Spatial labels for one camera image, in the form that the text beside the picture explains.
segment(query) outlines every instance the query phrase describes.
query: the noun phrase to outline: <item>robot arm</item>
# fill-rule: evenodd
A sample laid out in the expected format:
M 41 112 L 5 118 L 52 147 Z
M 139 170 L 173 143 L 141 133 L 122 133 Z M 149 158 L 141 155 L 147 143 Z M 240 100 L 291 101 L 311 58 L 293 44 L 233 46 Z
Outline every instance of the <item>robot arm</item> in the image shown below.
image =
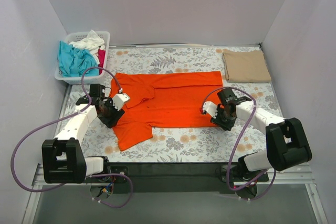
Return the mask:
M 203 113 L 211 115 L 212 123 L 230 131 L 236 118 L 249 119 L 254 108 L 250 98 L 238 98 L 231 88 L 221 90 L 217 95 L 221 104 L 205 102 L 203 105 Z M 298 119 L 285 119 L 257 108 L 250 124 L 266 136 L 266 150 L 240 157 L 238 170 L 241 174 L 270 168 L 282 171 L 311 160 L 311 150 Z M 291 141 L 286 143 L 284 136 Z
M 89 94 L 92 104 L 85 111 L 72 117 L 53 140 L 45 140 L 42 145 L 44 178 L 47 183 L 82 183 L 92 174 L 108 173 L 107 158 L 84 158 L 80 145 L 95 118 L 98 117 L 109 128 L 115 126 L 124 114 L 123 105 L 130 98 L 125 93 L 118 93 L 104 101 L 105 86 L 100 84 L 90 85 Z M 86 96 L 80 98 L 75 111 L 80 111 L 87 104 Z

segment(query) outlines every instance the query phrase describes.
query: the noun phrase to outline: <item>white plastic basket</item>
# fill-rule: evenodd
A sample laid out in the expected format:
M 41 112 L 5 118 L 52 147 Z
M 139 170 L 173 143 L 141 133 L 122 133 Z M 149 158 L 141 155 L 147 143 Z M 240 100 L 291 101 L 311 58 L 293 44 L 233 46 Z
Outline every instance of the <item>white plastic basket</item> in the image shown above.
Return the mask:
M 107 57 L 109 53 L 109 44 L 110 44 L 110 33 L 108 31 L 95 31 L 100 38 L 102 38 L 105 41 L 105 60 L 103 67 L 106 67 L 107 63 Z M 88 31 L 83 31 L 79 33 L 72 33 L 68 34 L 67 37 L 65 38 L 64 42 L 70 43 L 72 41 L 78 42 L 88 36 Z M 103 82 L 103 77 L 104 77 L 105 71 L 103 71 L 100 75 L 98 76 L 85 76 L 84 77 L 84 83 L 85 84 L 96 84 L 96 83 L 102 83 Z M 62 80 L 65 81 L 69 84 L 76 85 L 76 84 L 81 84 L 81 77 L 63 77 L 62 72 L 59 70 L 58 63 L 57 67 L 55 70 L 55 78 L 57 80 Z

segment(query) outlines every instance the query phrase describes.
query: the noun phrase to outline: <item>orange polo shirt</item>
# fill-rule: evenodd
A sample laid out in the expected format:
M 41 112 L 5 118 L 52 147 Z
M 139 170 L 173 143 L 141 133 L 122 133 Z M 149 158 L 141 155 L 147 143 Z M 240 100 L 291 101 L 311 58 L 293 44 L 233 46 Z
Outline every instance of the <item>orange polo shirt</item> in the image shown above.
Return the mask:
M 220 71 L 169 74 L 117 73 L 123 92 L 130 98 L 125 114 L 113 127 L 118 146 L 124 151 L 153 137 L 152 127 L 214 127 L 211 117 L 201 115 L 202 101 L 222 87 Z M 113 97 L 118 86 L 111 81 Z M 220 103 L 216 93 L 208 101 Z

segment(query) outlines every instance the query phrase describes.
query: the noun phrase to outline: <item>folded tan cloth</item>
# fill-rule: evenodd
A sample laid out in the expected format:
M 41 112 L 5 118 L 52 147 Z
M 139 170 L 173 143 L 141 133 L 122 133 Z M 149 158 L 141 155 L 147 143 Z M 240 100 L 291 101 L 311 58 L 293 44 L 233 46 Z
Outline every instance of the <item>folded tan cloth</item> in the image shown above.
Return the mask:
M 261 50 L 252 52 L 223 52 L 225 76 L 228 82 L 270 82 L 264 54 Z

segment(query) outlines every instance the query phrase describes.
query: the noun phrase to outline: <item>gray wall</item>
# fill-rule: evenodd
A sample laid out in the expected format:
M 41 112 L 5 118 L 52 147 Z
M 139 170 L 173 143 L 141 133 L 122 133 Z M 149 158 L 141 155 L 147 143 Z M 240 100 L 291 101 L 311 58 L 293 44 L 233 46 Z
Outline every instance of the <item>gray wall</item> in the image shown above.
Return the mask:
M 335 17 L 335 0 L 286 0 L 264 41 L 284 115 L 303 122 L 330 223 L 336 223 Z
M 0 223 L 21 223 L 29 193 L 19 188 L 9 161 L 28 131 L 59 115 L 65 85 L 54 78 L 58 41 L 65 37 L 49 0 L 0 0 Z M 32 184 L 41 144 L 54 136 L 49 127 L 19 150 L 16 170 Z
M 107 30 L 111 43 L 256 44 L 284 0 L 50 0 L 68 33 Z

